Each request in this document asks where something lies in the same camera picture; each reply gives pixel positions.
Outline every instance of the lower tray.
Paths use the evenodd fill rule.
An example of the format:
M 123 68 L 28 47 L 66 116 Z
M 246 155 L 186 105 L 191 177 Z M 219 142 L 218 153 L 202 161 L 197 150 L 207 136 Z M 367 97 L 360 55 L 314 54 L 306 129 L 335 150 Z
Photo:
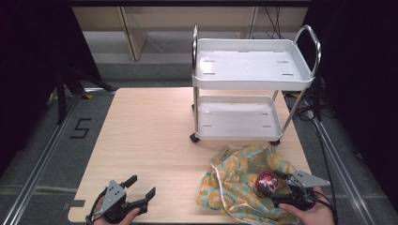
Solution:
M 196 138 L 208 141 L 278 141 L 279 115 L 271 97 L 201 96 Z

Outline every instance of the drawstring bag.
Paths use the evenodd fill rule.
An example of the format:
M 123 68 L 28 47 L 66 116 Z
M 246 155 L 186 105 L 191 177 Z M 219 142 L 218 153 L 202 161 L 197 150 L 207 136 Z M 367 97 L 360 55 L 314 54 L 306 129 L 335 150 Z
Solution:
M 211 160 L 196 203 L 250 224 L 298 224 L 296 217 L 253 191 L 259 173 L 273 170 L 294 173 L 296 168 L 273 147 L 228 146 Z M 286 181 L 279 179 L 276 193 L 289 191 Z

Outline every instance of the gray floor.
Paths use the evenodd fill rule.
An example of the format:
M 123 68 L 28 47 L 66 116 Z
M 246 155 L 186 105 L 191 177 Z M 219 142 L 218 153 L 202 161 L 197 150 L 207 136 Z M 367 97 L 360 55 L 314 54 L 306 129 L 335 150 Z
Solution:
M 102 79 L 114 87 L 191 86 L 191 33 L 150 33 L 141 59 L 130 60 L 124 35 L 121 33 L 85 33 Z M 235 38 L 231 33 L 204 33 L 200 38 Z M 96 87 L 83 82 L 84 87 Z M 19 224 L 70 224 L 69 205 L 84 174 L 85 166 L 100 133 L 113 94 L 92 94 L 90 99 L 70 99 L 77 102 L 70 115 L 59 143 L 50 155 L 48 164 L 39 177 L 38 185 L 23 211 Z M 293 98 L 286 102 L 292 106 Z M 37 121 L 26 141 L 24 150 L 13 159 L 0 179 L 0 218 L 5 219 L 8 209 L 16 200 L 23 185 L 35 168 L 57 122 L 54 100 Z M 332 140 L 346 170 L 374 219 L 375 224 L 397 224 L 398 216 L 390 205 L 366 164 L 354 156 L 355 147 L 346 135 L 339 119 L 331 109 L 323 112 L 323 125 Z M 84 135 L 75 130 L 80 119 L 82 127 L 89 128 Z M 322 149 L 311 122 L 294 119 L 302 147 L 314 175 L 328 179 Z M 343 183 L 329 163 L 331 180 L 336 194 L 340 224 L 360 224 L 360 219 L 348 198 Z M 330 189 L 325 188 L 329 197 Z

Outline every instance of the metal track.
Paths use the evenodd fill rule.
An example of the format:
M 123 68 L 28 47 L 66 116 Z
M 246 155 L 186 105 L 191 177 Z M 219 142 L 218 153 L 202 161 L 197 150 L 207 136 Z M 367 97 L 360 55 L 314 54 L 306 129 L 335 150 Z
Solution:
M 310 118 L 314 118 L 313 112 L 308 111 L 308 114 L 311 116 Z M 349 201 L 354 208 L 355 213 L 362 225 L 371 225 L 375 224 L 375 220 L 370 212 L 368 205 L 365 200 L 360 196 L 360 192 L 355 186 L 351 176 L 349 175 L 345 165 L 343 164 L 342 159 L 339 156 L 339 153 L 334 148 L 334 145 L 323 126 L 323 123 L 318 121 L 316 118 L 314 119 L 314 124 L 320 132 L 320 136 L 322 138 L 323 143 L 325 144 L 325 151 L 330 159 L 330 163 L 333 166 L 334 171 L 336 172 L 340 182 L 342 183 L 345 194 L 347 195 Z
M 28 205 L 30 199 L 32 198 L 33 193 L 35 192 L 35 188 L 38 185 L 38 181 L 43 175 L 53 153 L 54 149 L 58 145 L 62 135 L 64 133 L 65 127 L 67 126 L 70 116 L 73 113 L 77 103 L 79 102 L 81 96 L 72 97 L 69 105 L 68 105 L 68 113 L 64 118 L 64 121 L 60 125 L 56 125 L 53 135 L 49 142 L 47 143 L 43 153 L 41 154 L 35 168 L 30 173 L 28 180 L 23 186 L 18 198 L 15 203 L 9 208 L 8 214 L 3 221 L 4 225 L 15 225 L 20 221 L 23 212 Z

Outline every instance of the human hand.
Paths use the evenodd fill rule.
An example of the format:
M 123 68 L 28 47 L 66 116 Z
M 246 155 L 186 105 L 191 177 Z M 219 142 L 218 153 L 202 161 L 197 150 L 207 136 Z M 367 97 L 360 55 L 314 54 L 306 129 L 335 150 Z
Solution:
M 96 206 L 96 210 L 95 211 L 100 210 L 100 207 L 102 206 L 104 198 L 105 198 L 105 196 L 102 196 L 102 198 L 99 199 L 99 202 L 98 202 L 98 204 Z M 140 210 L 141 210 L 140 208 L 135 208 L 135 209 L 131 210 L 131 212 L 127 213 L 126 217 L 123 218 L 122 221 L 120 221 L 119 225 L 128 225 L 128 224 L 130 224 L 135 219 L 135 217 L 137 217 L 137 215 L 140 213 Z M 95 215 L 93 221 L 94 221 L 93 225 L 111 225 L 111 223 L 107 222 L 102 217 L 101 214 Z
M 328 202 L 325 197 L 316 192 L 322 193 L 321 187 L 314 187 L 315 197 L 325 203 Z M 291 204 L 281 203 L 279 207 L 287 213 L 297 217 L 305 225 L 323 224 L 334 225 L 333 214 L 331 210 L 322 203 L 317 202 L 312 209 L 301 211 Z

